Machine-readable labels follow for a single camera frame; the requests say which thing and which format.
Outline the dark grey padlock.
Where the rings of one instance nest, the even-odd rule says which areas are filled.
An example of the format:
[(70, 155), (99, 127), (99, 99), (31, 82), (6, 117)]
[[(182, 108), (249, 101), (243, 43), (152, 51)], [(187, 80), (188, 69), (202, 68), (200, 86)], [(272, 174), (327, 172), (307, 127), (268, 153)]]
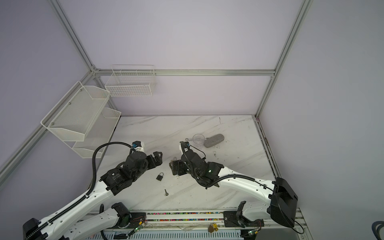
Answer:
[(161, 182), (161, 181), (163, 180), (163, 178), (164, 178), (164, 173), (160, 172), (160, 173), (158, 174), (158, 176), (156, 177), (156, 180), (159, 181), (159, 182)]

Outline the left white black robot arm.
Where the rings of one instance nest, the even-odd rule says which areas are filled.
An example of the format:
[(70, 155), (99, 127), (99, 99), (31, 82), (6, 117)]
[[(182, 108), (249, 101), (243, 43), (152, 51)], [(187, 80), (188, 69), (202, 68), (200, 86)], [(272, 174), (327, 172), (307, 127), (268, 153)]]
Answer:
[(37, 220), (32, 218), (23, 225), (24, 240), (58, 240), (82, 217), (98, 205), (111, 199), (124, 189), (130, 187), (147, 170), (163, 163), (163, 153), (132, 152), (125, 162), (108, 170), (96, 181), (95, 186), (75, 200), (52, 213)]

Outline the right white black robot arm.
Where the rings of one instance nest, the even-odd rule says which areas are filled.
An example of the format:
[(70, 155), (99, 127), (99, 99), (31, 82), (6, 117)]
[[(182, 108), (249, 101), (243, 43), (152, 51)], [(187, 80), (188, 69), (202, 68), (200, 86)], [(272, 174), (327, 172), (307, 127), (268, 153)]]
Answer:
[(206, 189), (227, 187), (257, 199), (256, 203), (242, 201), (239, 204), (239, 225), (244, 226), (264, 216), (271, 217), (277, 224), (287, 228), (293, 228), (296, 224), (299, 198), (283, 178), (277, 177), (271, 181), (242, 175), (222, 164), (206, 162), (192, 150), (185, 152), (181, 159), (171, 161), (170, 168), (173, 175), (189, 174)]

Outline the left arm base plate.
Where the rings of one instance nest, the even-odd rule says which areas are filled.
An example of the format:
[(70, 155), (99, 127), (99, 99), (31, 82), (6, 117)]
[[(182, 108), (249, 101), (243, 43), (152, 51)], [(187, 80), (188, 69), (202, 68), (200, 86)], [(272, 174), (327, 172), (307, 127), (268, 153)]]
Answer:
[(110, 229), (134, 229), (139, 226), (140, 221), (145, 221), (147, 214), (144, 212), (131, 212), (130, 217), (118, 220), (118, 223)]

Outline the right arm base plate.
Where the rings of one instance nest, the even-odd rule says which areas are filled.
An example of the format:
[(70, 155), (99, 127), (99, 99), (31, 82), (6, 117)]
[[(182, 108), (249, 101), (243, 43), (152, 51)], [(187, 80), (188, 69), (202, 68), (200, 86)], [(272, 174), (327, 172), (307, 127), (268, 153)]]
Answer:
[(264, 227), (265, 223), (262, 219), (257, 219), (255, 221), (249, 221), (245, 217), (238, 216), (236, 211), (224, 211), (224, 225), (225, 227)]

